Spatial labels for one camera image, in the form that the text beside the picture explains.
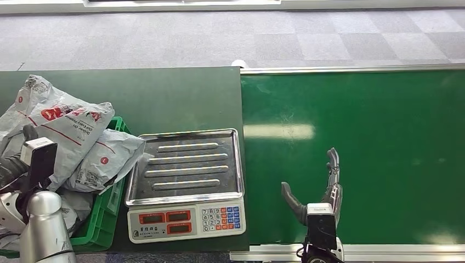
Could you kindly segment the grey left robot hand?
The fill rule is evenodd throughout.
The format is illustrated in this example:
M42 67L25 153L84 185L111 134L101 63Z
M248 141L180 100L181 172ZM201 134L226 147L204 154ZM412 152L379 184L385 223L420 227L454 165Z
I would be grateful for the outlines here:
M22 134L24 136L23 143L39 138L37 130L31 124L27 124L22 128Z

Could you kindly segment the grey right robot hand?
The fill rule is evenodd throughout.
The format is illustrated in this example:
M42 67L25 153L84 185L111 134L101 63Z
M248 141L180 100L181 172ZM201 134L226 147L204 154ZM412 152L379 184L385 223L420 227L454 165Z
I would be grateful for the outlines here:
M339 223L341 214L341 205L343 198L343 189L340 184L340 167L339 155L334 147L327 151L329 162L326 164L328 169L328 184L325 193L321 199L321 203L331 205L336 226ZM288 206L291 208L294 216L302 225L307 225L307 205L303 205L291 192L291 188L287 182L281 182L281 195L285 199Z

